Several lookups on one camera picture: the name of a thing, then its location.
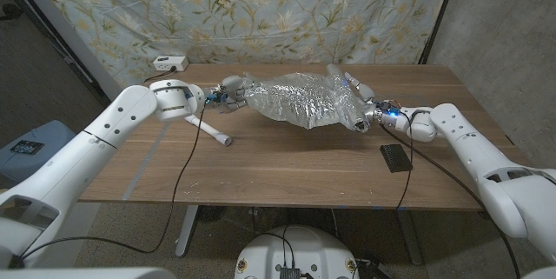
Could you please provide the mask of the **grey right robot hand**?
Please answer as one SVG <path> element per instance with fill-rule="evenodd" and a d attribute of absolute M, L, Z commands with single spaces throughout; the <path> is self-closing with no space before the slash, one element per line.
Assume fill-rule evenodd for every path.
<path fill-rule="evenodd" d="M 348 72 L 330 63 L 327 65 L 328 81 L 334 92 L 334 109 L 340 123 L 349 130 L 364 133 L 372 123 L 394 127 L 400 110 L 392 101 L 377 101 L 374 91 Z"/>

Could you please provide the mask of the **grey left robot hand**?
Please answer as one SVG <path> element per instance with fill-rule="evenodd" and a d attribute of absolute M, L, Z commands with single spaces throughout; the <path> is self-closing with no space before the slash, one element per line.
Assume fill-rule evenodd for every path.
<path fill-rule="evenodd" d="M 205 89 L 206 108 L 228 114 L 247 105 L 245 92 L 253 86 L 245 76 L 228 76 L 214 87 Z"/>

